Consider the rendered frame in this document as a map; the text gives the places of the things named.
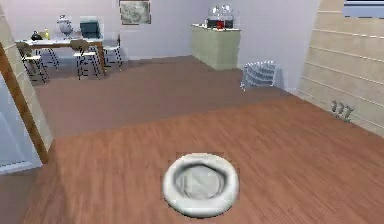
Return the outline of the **glass double drink dispenser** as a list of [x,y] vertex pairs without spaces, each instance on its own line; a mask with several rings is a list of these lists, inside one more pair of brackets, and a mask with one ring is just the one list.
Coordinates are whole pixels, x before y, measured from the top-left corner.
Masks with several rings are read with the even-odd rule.
[[214,6],[210,9],[209,15],[206,18],[206,26],[208,28],[216,28],[217,23],[221,21],[225,28],[233,28],[233,11],[228,4]]

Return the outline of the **pale green cabinet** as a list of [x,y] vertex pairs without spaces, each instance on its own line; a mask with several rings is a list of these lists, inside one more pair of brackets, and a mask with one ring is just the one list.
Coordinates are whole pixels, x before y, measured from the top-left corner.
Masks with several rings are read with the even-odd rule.
[[238,63],[241,31],[191,25],[192,55],[215,70],[234,69]]

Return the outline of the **white round pet bed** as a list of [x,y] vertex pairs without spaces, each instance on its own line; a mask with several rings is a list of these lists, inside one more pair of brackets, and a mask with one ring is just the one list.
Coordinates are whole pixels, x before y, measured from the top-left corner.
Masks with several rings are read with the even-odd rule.
[[239,193],[239,176],[226,159],[190,153],[175,160],[162,180],[165,201],[191,218],[211,218],[228,211]]

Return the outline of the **wooden chair with black legs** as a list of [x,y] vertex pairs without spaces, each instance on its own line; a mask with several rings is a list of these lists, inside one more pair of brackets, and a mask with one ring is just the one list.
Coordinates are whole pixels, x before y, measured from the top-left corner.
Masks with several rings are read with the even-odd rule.
[[[103,52],[104,52],[104,65],[105,67],[110,67],[112,64],[117,64],[119,69],[122,69],[123,67],[123,60],[121,56],[121,35],[118,34],[114,40],[110,41],[109,46],[104,46],[103,47]],[[114,61],[110,61],[108,58],[108,53],[113,52],[115,56]]]
[[76,58],[76,68],[78,79],[84,76],[88,64],[92,65],[94,75],[100,74],[99,64],[97,61],[97,53],[90,50],[90,44],[84,39],[72,39],[70,47],[74,51],[73,56]]
[[16,46],[20,53],[24,68],[31,80],[34,81],[34,76],[38,75],[41,81],[46,83],[49,76],[42,62],[41,56],[34,55],[31,47],[25,42],[17,42]]

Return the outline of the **dark teal box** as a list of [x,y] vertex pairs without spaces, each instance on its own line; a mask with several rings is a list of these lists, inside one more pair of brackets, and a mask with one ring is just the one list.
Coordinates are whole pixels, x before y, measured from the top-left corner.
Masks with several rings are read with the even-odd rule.
[[98,39],[100,37],[99,23],[96,20],[82,21],[80,29],[84,38]]

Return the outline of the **wooden dining table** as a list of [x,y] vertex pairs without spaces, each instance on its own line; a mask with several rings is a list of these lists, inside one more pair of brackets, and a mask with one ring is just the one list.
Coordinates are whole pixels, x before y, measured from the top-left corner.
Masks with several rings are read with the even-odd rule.
[[[106,75],[105,65],[104,65],[104,52],[103,52],[103,40],[95,38],[79,38],[84,39],[90,44],[90,50],[97,53],[97,61],[99,64],[100,74]],[[27,43],[31,49],[55,49],[55,48],[71,48],[70,41],[72,39],[62,39],[62,40],[20,40],[20,42]]]

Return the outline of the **silver urn vase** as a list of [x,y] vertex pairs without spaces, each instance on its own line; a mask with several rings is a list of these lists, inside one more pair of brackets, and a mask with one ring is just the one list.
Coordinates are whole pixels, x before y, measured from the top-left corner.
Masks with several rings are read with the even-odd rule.
[[59,16],[57,24],[59,25],[60,31],[65,36],[69,37],[72,34],[73,28],[72,28],[72,25],[71,25],[71,21],[65,15],[60,15]]

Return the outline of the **window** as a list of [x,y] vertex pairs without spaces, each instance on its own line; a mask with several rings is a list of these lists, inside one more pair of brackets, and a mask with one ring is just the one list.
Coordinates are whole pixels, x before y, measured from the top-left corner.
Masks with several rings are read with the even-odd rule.
[[384,0],[344,0],[345,17],[384,19]]

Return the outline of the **framed wall picture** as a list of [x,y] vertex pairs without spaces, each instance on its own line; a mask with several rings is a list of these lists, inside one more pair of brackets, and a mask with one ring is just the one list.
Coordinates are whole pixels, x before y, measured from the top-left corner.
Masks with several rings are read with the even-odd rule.
[[120,0],[119,8],[123,25],[151,23],[149,0]]

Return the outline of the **grey wall hooks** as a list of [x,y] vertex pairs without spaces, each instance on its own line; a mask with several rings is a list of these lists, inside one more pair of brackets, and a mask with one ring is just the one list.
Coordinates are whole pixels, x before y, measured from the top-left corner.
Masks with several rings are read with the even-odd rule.
[[333,100],[330,113],[335,118],[341,119],[344,122],[351,121],[351,113],[354,111],[354,108],[350,105],[344,104],[342,102]]

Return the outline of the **white door with wooden frame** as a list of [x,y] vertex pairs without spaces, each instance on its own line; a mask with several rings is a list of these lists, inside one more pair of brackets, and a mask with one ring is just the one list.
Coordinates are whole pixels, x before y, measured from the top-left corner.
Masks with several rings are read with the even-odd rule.
[[0,175],[41,167],[49,156],[0,43]]

